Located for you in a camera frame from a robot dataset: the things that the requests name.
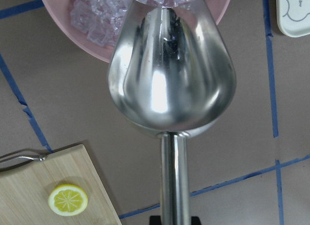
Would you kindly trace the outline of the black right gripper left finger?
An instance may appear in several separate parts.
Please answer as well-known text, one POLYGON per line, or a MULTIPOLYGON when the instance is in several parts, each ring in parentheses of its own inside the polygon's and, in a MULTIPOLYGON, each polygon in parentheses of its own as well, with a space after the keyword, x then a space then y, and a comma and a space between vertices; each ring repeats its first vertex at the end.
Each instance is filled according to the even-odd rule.
POLYGON ((161 217, 160 216, 150 216, 149 217, 149 225, 161 225, 161 217))

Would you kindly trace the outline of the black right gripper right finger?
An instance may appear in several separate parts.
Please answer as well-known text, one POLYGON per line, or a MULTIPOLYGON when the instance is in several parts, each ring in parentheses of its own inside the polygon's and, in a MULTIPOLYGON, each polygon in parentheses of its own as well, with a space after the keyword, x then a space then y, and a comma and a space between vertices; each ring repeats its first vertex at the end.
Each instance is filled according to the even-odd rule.
POLYGON ((191 217, 191 225, 202 225, 198 216, 191 217))

